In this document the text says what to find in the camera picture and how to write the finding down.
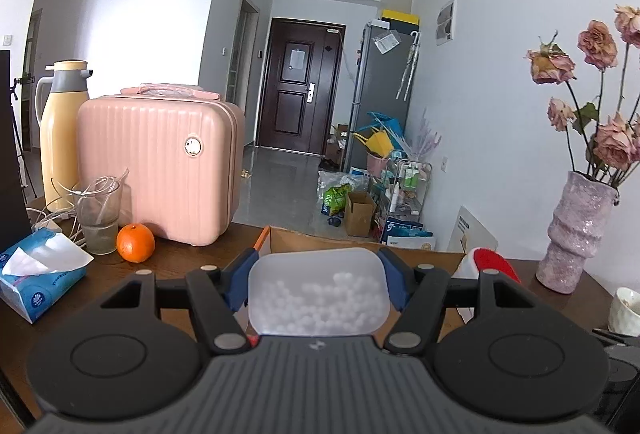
orange fruit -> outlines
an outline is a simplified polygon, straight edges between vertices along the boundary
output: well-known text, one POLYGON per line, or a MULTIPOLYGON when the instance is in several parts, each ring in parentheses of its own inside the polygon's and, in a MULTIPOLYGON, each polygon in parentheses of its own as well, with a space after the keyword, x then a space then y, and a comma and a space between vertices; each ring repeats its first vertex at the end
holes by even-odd
POLYGON ((156 239, 144 224, 127 224, 118 232, 116 248, 124 260, 144 262, 156 249, 156 239))

pink ceramic vase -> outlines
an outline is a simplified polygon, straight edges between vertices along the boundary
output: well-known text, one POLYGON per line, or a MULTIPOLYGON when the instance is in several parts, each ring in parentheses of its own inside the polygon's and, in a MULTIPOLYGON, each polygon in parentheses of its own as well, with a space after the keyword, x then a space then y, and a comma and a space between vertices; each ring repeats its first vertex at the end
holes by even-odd
POLYGON ((609 185, 569 172, 547 231, 551 243, 536 278, 558 293, 573 293, 584 263, 596 255, 618 192, 609 185))

door lock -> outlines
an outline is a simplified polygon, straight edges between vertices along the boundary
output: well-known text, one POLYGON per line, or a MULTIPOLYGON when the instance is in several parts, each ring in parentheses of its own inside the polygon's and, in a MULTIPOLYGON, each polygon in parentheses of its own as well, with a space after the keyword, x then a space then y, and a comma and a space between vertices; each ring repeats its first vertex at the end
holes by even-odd
POLYGON ((314 100, 314 91, 316 90, 316 84, 315 83, 310 83, 309 84, 309 93, 306 95, 306 102, 307 103, 311 103, 314 100))

pink suitcase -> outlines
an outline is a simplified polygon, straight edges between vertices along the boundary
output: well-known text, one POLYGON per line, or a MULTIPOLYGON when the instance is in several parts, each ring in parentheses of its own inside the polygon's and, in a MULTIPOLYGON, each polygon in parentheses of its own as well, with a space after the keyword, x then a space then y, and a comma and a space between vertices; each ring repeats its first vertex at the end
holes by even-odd
POLYGON ((124 179, 121 226, 146 224, 196 246, 225 232, 238 209, 244 115, 220 96, 190 86, 143 84, 82 104, 82 182, 124 179))

thermos lid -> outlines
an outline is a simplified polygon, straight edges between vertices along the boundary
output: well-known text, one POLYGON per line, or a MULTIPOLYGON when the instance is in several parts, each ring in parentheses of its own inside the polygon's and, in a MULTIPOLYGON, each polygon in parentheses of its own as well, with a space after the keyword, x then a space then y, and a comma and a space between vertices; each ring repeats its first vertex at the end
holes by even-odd
POLYGON ((85 70, 87 62, 82 60, 64 60, 53 65, 47 65, 46 70, 85 70))

